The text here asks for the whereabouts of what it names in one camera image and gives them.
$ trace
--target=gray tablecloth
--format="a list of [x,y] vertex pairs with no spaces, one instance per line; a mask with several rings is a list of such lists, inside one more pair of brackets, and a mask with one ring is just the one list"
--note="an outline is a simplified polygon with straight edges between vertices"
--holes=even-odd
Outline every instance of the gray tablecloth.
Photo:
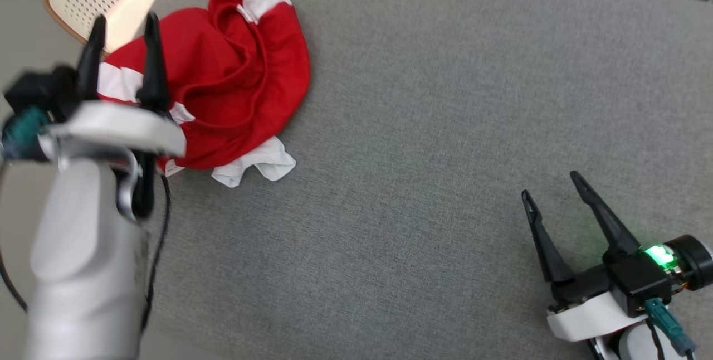
[[[520,200],[574,268],[595,265],[573,169],[642,243],[713,243],[710,4],[292,1],[313,69],[280,135],[297,167],[236,189],[171,177],[168,332],[225,358],[586,358],[548,329]],[[703,358],[712,299],[672,306]]]

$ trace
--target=white label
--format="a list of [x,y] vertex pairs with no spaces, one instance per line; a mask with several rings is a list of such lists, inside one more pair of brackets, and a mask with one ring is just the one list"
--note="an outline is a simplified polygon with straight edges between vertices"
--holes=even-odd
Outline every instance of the white label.
[[176,162],[174,160],[170,159],[168,162],[166,162],[166,177],[169,177],[172,174],[177,174],[178,172],[181,172],[184,169],[184,167],[179,167],[178,165],[176,165]]

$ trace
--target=green light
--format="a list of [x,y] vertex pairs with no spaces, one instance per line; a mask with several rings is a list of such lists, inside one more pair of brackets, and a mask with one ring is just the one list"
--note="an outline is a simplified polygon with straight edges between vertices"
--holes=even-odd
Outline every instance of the green light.
[[676,258],[669,252],[665,246],[653,246],[645,251],[646,254],[656,261],[657,264],[665,271],[670,271],[676,268]]

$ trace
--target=black cable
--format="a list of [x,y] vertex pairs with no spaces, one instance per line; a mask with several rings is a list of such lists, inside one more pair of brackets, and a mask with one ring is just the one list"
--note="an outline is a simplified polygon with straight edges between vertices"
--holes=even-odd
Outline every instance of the black cable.
[[[2,164],[0,164],[0,188],[2,188],[3,185],[3,180],[5,178],[5,171],[7,170],[7,161],[3,161]],[[7,269],[5,269],[5,261],[2,259],[2,252],[0,251],[0,276],[2,276],[2,281],[5,282],[5,287],[7,287],[7,290],[10,291],[10,294],[15,298],[15,301],[17,301],[17,304],[20,305],[20,307],[27,312],[27,303],[25,302],[25,299],[22,298],[20,292],[17,291],[15,285],[13,285],[12,280],[10,280],[10,276],[7,273]]]
[[148,276],[148,292],[146,293],[146,309],[143,312],[143,320],[141,321],[141,330],[146,330],[148,325],[148,317],[151,314],[151,309],[153,307],[153,284],[156,281],[156,267],[158,266],[158,260],[161,257],[161,250],[163,249],[163,244],[166,239],[166,232],[168,232],[168,220],[171,213],[171,190],[168,187],[168,178],[165,174],[161,175],[161,182],[163,182],[163,190],[166,195],[166,209],[163,216],[163,226],[161,226],[161,232],[158,236],[158,243],[156,244],[156,253],[153,254],[153,261],[151,262],[151,271]]
[[659,360],[666,360],[664,358],[664,349],[661,347],[661,340],[659,340],[659,334],[656,333],[656,328],[650,318],[646,319],[646,325],[649,326],[651,330],[651,337],[654,339],[654,345],[656,345],[656,350],[659,353]]

